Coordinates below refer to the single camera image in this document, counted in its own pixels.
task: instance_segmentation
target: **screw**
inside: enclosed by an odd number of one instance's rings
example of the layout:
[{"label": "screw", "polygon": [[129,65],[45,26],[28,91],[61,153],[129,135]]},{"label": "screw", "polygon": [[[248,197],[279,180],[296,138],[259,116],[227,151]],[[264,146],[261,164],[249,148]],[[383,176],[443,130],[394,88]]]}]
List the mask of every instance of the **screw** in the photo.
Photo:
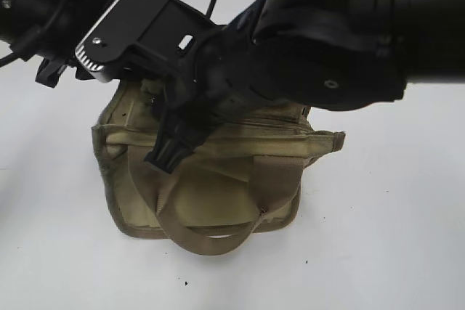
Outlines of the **screw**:
[{"label": "screw", "polygon": [[5,9],[11,9],[12,8],[12,1],[11,0],[3,0],[1,2],[1,5],[5,8]]},{"label": "screw", "polygon": [[94,39],[92,40],[92,43],[93,43],[94,45],[101,45],[101,44],[102,44],[102,39],[101,39],[101,38],[94,38]]},{"label": "screw", "polygon": [[328,88],[328,89],[338,89],[339,88],[339,84],[337,81],[334,81],[334,80],[327,80],[325,81],[325,86]]}]

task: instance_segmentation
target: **khaki carrying bag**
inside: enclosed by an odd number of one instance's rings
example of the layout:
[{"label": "khaki carrying bag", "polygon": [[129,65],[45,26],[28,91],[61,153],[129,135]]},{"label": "khaki carrying bag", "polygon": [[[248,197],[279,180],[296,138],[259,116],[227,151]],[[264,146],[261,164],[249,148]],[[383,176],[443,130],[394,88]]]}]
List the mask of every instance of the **khaki carrying bag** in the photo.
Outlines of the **khaki carrying bag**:
[{"label": "khaki carrying bag", "polygon": [[344,143],[344,133],[313,131],[310,109],[290,103],[231,120],[172,175],[162,174],[143,161],[155,144],[151,104],[160,93],[157,82],[120,82],[93,128],[108,207],[132,237],[168,237],[201,255],[228,253],[253,232],[290,224],[302,171]]}]

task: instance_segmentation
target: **tan fabric pouch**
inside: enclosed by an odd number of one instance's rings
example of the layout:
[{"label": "tan fabric pouch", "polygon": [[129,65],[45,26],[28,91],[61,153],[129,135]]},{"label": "tan fabric pouch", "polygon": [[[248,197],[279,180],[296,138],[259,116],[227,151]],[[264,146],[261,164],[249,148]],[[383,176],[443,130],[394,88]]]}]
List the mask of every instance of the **tan fabric pouch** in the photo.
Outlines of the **tan fabric pouch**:
[{"label": "tan fabric pouch", "polygon": [[168,176],[143,162],[156,140],[150,109],[159,92],[156,82],[122,81],[93,128],[108,207],[133,237],[230,252],[252,232],[290,224],[302,171],[344,143],[344,133],[313,131],[308,107],[268,107],[223,125]]}]

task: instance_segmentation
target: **white surface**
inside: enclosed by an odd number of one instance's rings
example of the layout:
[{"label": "white surface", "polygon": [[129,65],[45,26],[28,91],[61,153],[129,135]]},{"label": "white surface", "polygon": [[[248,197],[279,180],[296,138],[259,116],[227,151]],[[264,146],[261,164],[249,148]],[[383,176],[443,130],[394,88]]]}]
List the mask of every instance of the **white surface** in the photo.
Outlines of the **white surface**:
[{"label": "white surface", "polygon": [[[219,0],[215,20],[252,1]],[[37,62],[1,71],[0,309],[465,307],[465,86],[314,110],[347,145],[304,175],[295,223],[204,258],[116,229],[89,130],[116,85],[69,71],[49,90]]]}]

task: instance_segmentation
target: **fabric strap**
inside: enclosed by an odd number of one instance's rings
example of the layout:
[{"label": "fabric strap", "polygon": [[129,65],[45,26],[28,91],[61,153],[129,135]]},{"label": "fabric strap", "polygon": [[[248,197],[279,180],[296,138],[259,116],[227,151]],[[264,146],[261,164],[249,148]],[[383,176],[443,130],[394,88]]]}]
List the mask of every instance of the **fabric strap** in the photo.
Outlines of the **fabric strap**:
[{"label": "fabric strap", "polygon": [[300,190],[304,169],[302,158],[256,156],[248,185],[248,194],[258,208],[256,219],[245,225],[242,231],[227,237],[209,237],[198,234],[180,224],[176,211],[177,178],[181,168],[175,171],[155,196],[166,197],[165,203],[155,208],[158,223],[165,234],[176,244],[193,253],[204,256],[226,254],[240,247],[268,215],[292,201]]}]

